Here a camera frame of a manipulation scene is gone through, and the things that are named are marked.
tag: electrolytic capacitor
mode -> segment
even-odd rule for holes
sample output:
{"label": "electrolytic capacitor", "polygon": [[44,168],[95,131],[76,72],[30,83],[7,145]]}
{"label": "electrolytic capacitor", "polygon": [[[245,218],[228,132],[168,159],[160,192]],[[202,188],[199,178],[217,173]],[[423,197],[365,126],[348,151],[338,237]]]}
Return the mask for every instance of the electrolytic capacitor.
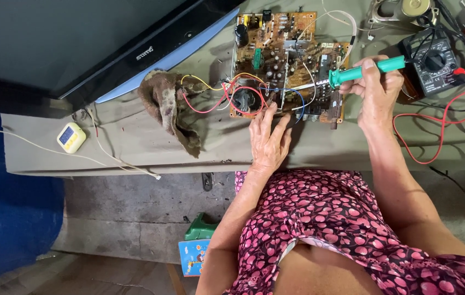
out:
{"label": "electrolytic capacitor", "polygon": [[238,48],[241,48],[249,44],[249,34],[247,34],[246,25],[244,24],[237,25],[234,32],[236,34],[236,44],[238,45]]}

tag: woman's left hand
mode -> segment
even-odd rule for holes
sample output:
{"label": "woman's left hand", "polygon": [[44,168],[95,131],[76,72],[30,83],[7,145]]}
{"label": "woman's left hand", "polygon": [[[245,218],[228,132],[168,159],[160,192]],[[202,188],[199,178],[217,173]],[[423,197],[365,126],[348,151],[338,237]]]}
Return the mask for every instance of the woman's left hand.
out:
{"label": "woman's left hand", "polygon": [[291,144],[291,131],[285,129],[291,116],[283,116],[271,134],[271,123],[276,112],[276,103],[259,113],[251,121],[251,146],[253,162],[251,169],[264,176],[271,176],[287,157]]}

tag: book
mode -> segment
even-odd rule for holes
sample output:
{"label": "book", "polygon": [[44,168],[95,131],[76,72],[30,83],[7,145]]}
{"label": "book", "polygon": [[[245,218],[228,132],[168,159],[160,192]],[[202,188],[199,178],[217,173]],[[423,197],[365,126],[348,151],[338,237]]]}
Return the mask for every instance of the book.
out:
{"label": "book", "polygon": [[184,277],[199,277],[203,271],[205,252],[210,239],[181,241],[178,243]]}

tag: pink floral dress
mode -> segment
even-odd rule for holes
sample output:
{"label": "pink floral dress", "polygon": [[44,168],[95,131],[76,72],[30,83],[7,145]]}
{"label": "pink floral dress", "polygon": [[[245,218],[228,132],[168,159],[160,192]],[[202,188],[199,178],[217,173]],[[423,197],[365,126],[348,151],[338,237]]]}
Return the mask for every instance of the pink floral dress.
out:
{"label": "pink floral dress", "polygon": [[[236,192],[245,172],[236,172]],[[238,278],[223,294],[272,294],[298,240],[364,266],[384,294],[465,294],[465,257],[402,245],[358,172],[277,172],[240,238]]]}

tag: blue wire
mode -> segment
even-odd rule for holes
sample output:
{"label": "blue wire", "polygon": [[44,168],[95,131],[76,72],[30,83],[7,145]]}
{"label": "blue wire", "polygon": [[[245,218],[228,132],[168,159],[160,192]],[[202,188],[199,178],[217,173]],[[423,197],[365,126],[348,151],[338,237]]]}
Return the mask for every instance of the blue wire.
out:
{"label": "blue wire", "polygon": [[303,103],[303,107],[302,107],[302,114],[300,115],[300,117],[298,118],[298,120],[296,121],[295,125],[300,122],[300,120],[302,119],[304,113],[305,113],[305,99],[303,99],[303,96],[301,93],[299,93],[297,90],[294,90],[294,89],[291,89],[291,88],[263,88],[263,87],[260,87],[260,89],[263,89],[263,90],[290,90],[290,91],[294,91],[296,93],[298,93],[298,95],[300,96],[300,98],[302,99],[302,103]]}

